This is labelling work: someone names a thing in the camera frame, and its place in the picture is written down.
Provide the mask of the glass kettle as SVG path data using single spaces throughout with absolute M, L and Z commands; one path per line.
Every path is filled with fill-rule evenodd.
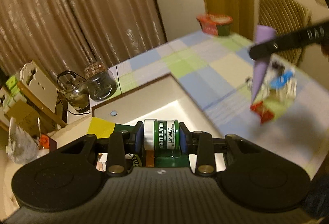
M 63 88 L 60 88 L 59 81 L 64 76 L 71 76 L 71 78 L 64 84 Z M 83 114 L 90 109 L 89 91 L 86 86 L 86 80 L 76 72 L 66 70 L 58 74 L 56 91 L 60 102 L 62 102 L 61 98 L 63 98 L 78 113 Z

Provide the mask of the dark glass jar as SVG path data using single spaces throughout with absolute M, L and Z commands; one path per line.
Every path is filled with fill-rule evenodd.
M 111 97 L 118 88 L 113 73 L 101 62 L 95 61 L 84 69 L 89 96 L 94 101 L 103 101 Z

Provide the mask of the dark wooden tray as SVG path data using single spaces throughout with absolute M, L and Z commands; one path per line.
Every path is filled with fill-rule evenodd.
M 38 144 L 40 149 L 48 149 L 50 152 L 57 150 L 57 142 L 45 134 L 40 136 Z

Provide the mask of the white carved chair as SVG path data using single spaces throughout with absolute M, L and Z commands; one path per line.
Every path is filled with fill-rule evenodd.
M 55 114 L 57 102 L 56 86 L 37 63 L 31 61 L 23 66 L 20 70 L 20 79 L 17 86 L 28 100 L 58 126 L 61 126 L 61 128 L 67 126 L 62 118 Z

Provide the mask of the brown curtain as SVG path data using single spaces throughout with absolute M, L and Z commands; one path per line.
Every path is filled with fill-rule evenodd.
M 55 79 L 111 67 L 166 41 L 156 0 L 1 0 L 1 70 L 34 60 Z

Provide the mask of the red instant noodle bowl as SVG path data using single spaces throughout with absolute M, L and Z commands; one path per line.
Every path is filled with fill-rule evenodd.
M 197 21 L 202 32 L 214 36 L 229 36 L 233 18 L 223 14 L 202 14 Z

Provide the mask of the purple cream tube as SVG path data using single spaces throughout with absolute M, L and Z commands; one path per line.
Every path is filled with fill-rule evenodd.
M 270 41 L 276 37 L 276 30 L 272 27 L 257 25 L 254 42 L 256 45 Z M 263 80 L 268 69 L 270 56 L 254 61 L 253 85 L 251 89 L 251 103 L 253 104 L 261 90 Z

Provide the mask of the red snack packet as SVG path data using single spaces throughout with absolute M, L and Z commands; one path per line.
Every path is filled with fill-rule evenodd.
M 274 119 L 274 113 L 265 106 L 263 101 L 252 104 L 250 110 L 260 117 L 260 124 L 264 124 Z

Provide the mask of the crumpled silver foil bag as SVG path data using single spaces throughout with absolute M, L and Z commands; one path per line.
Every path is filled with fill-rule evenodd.
M 27 164 L 36 159 L 38 145 L 35 140 L 11 117 L 9 121 L 8 145 L 6 153 L 16 164 Z

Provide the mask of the checked tablecloth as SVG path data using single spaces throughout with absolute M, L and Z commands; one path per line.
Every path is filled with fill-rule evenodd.
M 295 100 L 270 105 L 274 120 L 261 124 L 250 111 L 251 41 L 198 31 L 111 68 L 122 94 L 172 74 L 221 134 L 237 134 L 280 154 L 314 177 L 328 153 L 328 91 L 301 70 Z

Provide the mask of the cardboard box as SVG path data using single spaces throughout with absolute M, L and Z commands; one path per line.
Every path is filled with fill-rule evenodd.
M 51 118 L 21 100 L 5 107 L 4 111 L 8 119 L 15 118 L 16 123 L 31 136 L 57 130 L 57 124 Z

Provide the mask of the blue toothpaste tube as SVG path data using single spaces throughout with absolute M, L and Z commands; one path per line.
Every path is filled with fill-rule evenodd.
M 277 76 L 270 82 L 270 87 L 272 89 L 282 89 L 287 83 L 294 77 L 294 72 L 292 70 L 288 70 L 283 73 L 281 76 Z

